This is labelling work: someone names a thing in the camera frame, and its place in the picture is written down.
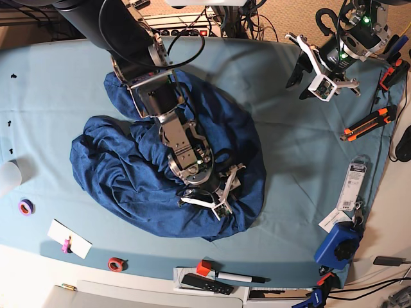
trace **purple tape roll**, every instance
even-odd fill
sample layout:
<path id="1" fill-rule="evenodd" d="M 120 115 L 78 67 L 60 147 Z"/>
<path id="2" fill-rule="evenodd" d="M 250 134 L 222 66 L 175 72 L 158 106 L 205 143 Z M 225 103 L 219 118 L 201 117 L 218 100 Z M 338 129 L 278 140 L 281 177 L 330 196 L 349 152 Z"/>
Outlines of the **purple tape roll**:
<path id="1" fill-rule="evenodd" d="M 19 202 L 19 210 L 21 214 L 30 216 L 33 214 L 34 206 L 30 200 L 25 199 Z"/>

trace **white plastic cup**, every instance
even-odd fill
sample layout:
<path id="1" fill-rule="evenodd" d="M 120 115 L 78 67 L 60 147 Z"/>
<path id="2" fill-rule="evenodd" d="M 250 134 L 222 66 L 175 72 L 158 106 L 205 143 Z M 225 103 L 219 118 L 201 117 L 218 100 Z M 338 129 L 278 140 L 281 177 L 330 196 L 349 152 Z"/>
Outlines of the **white plastic cup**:
<path id="1" fill-rule="evenodd" d="M 0 198 L 21 184 L 21 172 L 12 162 L 0 166 Z"/>

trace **beige carpet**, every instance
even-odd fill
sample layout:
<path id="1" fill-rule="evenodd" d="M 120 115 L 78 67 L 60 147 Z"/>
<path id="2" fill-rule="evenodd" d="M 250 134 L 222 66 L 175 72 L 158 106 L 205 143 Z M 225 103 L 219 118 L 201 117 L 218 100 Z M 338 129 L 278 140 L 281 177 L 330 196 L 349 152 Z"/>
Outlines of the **beige carpet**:
<path id="1" fill-rule="evenodd" d="M 303 34 L 308 38 L 310 44 L 321 45 L 327 41 L 322 32 L 318 29 L 315 23 L 315 13 L 320 8 L 330 8 L 338 13 L 342 4 L 342 0 L 268 0 L 258 12 L 268 17 L 275 27 L 280 42 L 289 42 L 284 39 L 287 32 L 294 34 Z M 201 12 L 202 6 L 187 6 L 181 10 L 176 10 L 170 7 L 164 0 L 151 0 L 151 5 L 141 10 L 143 15 L 161 15 L 161 14 L 176 14 L 188 12 Z M 323 17 L 327 26 L 333 29 L 331 21 Z M 408 26 L 411 21 L 411 4 L 404 6 L 390 6 L 388 23 L 394 33 L 401 32 Z M 407 32 L 411 38 L 411 29 Z M 265 32 L 265 40 L 275 40 L 274 34 L 270 30 Z M 411 48 L 411 40 L 403 47 L 402 54 L 405 60 L 411 63 L 408 55 L 408 50 Z"/>

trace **light blue tablecloth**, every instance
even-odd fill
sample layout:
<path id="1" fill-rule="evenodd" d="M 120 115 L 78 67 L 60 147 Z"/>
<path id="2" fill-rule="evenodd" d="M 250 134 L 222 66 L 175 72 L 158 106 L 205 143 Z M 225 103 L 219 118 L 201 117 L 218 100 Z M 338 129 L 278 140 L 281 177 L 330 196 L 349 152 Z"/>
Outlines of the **light blue tablecloth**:
<path id="1" fill-rule="evenodd" d="M 183 37 L 171 58 L 185 60 L 199 45 L 198 38 Z M 125 120 L 103 88 L 112 70 L 106 51 L 86 41 L 1 51 L 0 162 L 17 160 L 24 183 L 0 199 L 0 243 L 102 269 L 110 257 L 119 257 L 128 260 L 125 273 L 147 277 L 171 279 L 174 266 L 195 266 L 208 258 L 219 264 L 218 270 L 270 278 L 265 286 L 314 286 L 319 276 L 313 255 L 326 236 L 318 223 L 335 207 L 348 164 L 359 154 L 370 158 L 362 196 L 368 208 L 372 205 L 393 124 L 356 142 L 341 142 L 342 130 L 368 114 L 381 64 L 368 60 L 348 71 L 361 83 L 361 98 L 343 90 L 329 103 L 300 101 L 309 78 L 297 91 L 284 89 L 298 53 L 288 44 L 210 38 L 198 59 L 185 67 L 252 114 L 268 173 L 265 206 L 253 227 L 208 243 L 156 237 L 133 227 L 95 203 L 74 181 L 71 141 L 88 118 Z M 393 87 L 391 102 L 399 102 L 403 87 Z M 385 105 L 387 97 L 375 108 Z M 19 212 L 22 198 L 35 204 L 34 215 Z M 63 254 L 47 237 L 52 219 L 93 244 L 85 260 Z M 346 273 L 340 275 L 343 281 Z"/>

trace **red tape roll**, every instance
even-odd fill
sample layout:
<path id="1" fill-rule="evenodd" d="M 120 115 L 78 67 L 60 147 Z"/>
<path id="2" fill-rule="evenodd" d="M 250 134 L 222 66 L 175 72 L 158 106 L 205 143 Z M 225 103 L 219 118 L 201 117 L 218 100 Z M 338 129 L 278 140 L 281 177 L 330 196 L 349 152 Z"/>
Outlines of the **red tape roll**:
<path id="1" fill-rule="evenodd" d="M 121 260 L 119 258 L 110 258 L 109 259 L 109 263 L 107 264 L 107 266 L 109 267 L 109 269 L 111 271 L 115 271 L 117 273 L 119 273 L 120 271 L 123 270 L 123 263 L 125 261 Z"/>

